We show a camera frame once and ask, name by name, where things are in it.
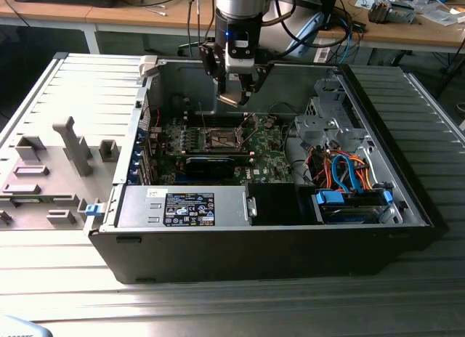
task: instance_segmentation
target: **ribbed metal panel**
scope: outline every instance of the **ribbed metal panel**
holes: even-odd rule
[[[405,75],[401,69],[366,66],[352,66],[351,69],[426,191],[440,206],[444,219],[465,222],[463,135],[451,126],[451,120],[415,78]],[[379,93],[380,89],[385,89],[385,83],[398,86],[396,96]],[[464,250],[457,248],[458,253]]]

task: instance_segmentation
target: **sticker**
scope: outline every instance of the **sticker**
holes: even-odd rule
[[[215,225],[213,193],[165,193],[163,224],[169,227]]]
[[[147,198],[165,198],[168,190],[163,188],[148,188]]]

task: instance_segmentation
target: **wooden desk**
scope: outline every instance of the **wooden desk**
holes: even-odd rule
[[[122,1],[114,8],[98,8],[73,6],[66,4],[9,3],[35,27],[73,28],[82,30],[86,36],[89,50],[99,53],[95,33],[97,31],[112,31],[124,33],[149,34],[187,34],[187,0],[176,0],[166,3],[166,9],[152,8],[164,11],[167,16],[160,16],[142,7],[133,7]],[[138,0],[127,0],[138,4]],[[448,27],[417,16],[412,25],[387,23],[377,25],[368,21],[368,10],[356,8],[357,0],[342,0],[347,11],[354,20],[367,25],[366,33],[360,45],[382,49],[407,49],[427,52],[455,52],[465,37],[465,24],[455,24]],[[465,0],[450,0],[453,4],[465,4]],[[191,14],[191,33],[196,34],[197,14],[195,5]],[[201,30],[202,34],[211,19],[211,0],[201,0]],[[23,25],[15,13],[0,0],[0,24]],[[343,32],[336,28],[322,31],[318,34],[321,42],[334,41]]]

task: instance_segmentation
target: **side panel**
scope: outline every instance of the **side panel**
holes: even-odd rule
[[[432,240],[413,230],[276,230],[94,233],[122,283],[270,280],[374,274]]]

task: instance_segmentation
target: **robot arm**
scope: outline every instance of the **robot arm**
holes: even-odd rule
[[[263,16],[269,7],[270,0],[217,0],[215,43],[202,44],[199,52],[206,74],[218,84],[219,100],[228,105],[246,104],[251,94],[260,90],[273,67],[271,53],[259,48],[260,31],[262,27],[285,20],[292,12],[264,22]],[[323,19],[318,19],[318,23],[311,24],[311,27],[319,28],[320,21],[322,23]],[[306,42],[311,43],[313,39],[308,38]],[[302,50],[299,50],[296,55],[301,54]],[[228,73],[238,74],[240,94],[227,90]]]

